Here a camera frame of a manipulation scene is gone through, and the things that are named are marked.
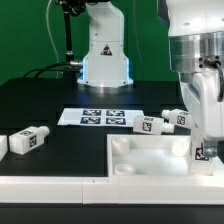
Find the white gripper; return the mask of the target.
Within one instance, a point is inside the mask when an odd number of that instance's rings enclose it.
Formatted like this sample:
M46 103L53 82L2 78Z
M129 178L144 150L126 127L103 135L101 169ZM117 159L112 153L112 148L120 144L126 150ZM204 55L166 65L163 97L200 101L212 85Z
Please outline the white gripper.
M218 142L224 140L224 100L218 101L218 73L195 73L191 83L180 83L185 107L204 139L207 158L218 155Z

